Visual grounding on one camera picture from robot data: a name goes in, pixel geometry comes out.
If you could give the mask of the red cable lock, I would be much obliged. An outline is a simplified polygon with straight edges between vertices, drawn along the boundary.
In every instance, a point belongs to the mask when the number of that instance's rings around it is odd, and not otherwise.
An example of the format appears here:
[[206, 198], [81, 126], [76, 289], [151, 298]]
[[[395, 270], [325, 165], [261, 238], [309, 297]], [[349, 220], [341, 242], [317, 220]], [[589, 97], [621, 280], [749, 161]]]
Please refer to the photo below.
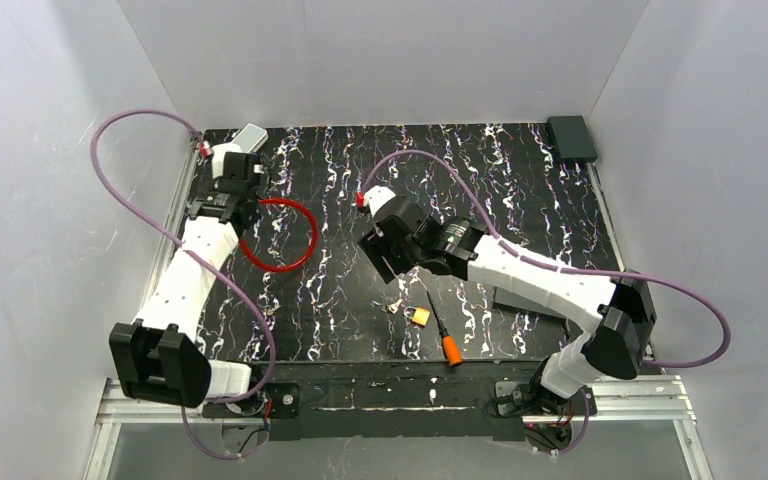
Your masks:
[[[270, 222], [272, 238], [268, 244], [256, 238], [256, 249], [252, 250], [241, 237], [238, 246], [242, 254], [255, 267], [269, 273], [289, 273], [302, 267], [316, 252], [321, 233], [313, 212], [302, 203], [283, 197], [261, 198], [258, 206], [266, 207], [268, 213], [275, 209], [277, 217]], [[299, 233], [299, 230], [291, 229], [291, 223], [295, 220], [305, 220], [308, 224], [306, 246], [302, 246], [302, 240], [293, 239]]]

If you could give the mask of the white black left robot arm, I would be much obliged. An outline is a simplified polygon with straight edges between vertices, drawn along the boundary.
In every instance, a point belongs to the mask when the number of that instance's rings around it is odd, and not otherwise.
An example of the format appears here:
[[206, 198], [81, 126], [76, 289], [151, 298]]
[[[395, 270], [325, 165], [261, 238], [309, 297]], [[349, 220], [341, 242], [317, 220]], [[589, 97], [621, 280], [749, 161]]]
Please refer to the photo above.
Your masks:
[[233, 398], [250, 386], [251, 367], [208, 359], [197, 330], [216, 271], [259, 219], [266, 169], [253, 153], [217, 153], [209, 190], [184, 214], [181, 245], [149, 300], [129, 323], [117, 323], [109, 346], [123, 393], [132, 399], [197, 407]]

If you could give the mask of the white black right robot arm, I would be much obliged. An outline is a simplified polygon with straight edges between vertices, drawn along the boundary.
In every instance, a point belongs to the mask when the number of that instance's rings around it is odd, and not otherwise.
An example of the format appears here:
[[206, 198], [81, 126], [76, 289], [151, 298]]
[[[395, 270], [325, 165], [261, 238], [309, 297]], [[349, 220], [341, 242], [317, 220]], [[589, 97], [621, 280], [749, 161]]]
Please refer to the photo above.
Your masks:
[[656, 321], [646, 282], [628, 272], [566, 274], [547, 257], [495, 238], [479, 222], [439, 222], [386, 187], [358, 194], [356, 203], [374, 222], [358, 244], [385, 282], [419, 267], [507, 291], [581, 329], [541, 362], [528, 384], [497, 399], [498, 416], [562, 406], [601, 377], [633, 380], [640, 373]]

